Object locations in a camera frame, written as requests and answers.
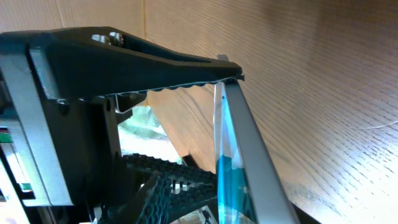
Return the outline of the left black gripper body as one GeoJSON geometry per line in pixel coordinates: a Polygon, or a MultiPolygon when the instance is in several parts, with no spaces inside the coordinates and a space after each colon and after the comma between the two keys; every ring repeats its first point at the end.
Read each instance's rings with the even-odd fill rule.
{"type": "Polygon", "coordinates": [[[7,223],[80,223],[120,204],[114,101],[94,87],[110,74],[92,59],[54,67],[26,46],[1,47],[1,192],[7,223]]]}

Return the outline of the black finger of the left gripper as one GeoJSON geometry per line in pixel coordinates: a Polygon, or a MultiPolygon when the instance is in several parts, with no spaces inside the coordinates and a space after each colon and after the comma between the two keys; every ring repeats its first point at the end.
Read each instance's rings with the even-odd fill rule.
{"type": "Polygon", "coordinates": [[[212,172],[140,154],[124,156],[123,168],[132,180],[123,223],[171,223],[216,203],[212,172]]]}
{"type": "Polygon", "coordinates": [[[174,90],[243,80],[234,63],[183,54],[113,27],[1,34],[1,60],[20,55],[50,100],[174,90]]]}

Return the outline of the teal screen Galaxy smartphone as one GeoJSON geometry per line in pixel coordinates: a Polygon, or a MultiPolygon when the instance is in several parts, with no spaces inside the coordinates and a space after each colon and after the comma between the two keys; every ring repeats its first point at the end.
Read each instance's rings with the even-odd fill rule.
{"type": "Polygon", "coordinates": [[[219,223],[298,223],[237,81],[215,85],[219,223]]]}

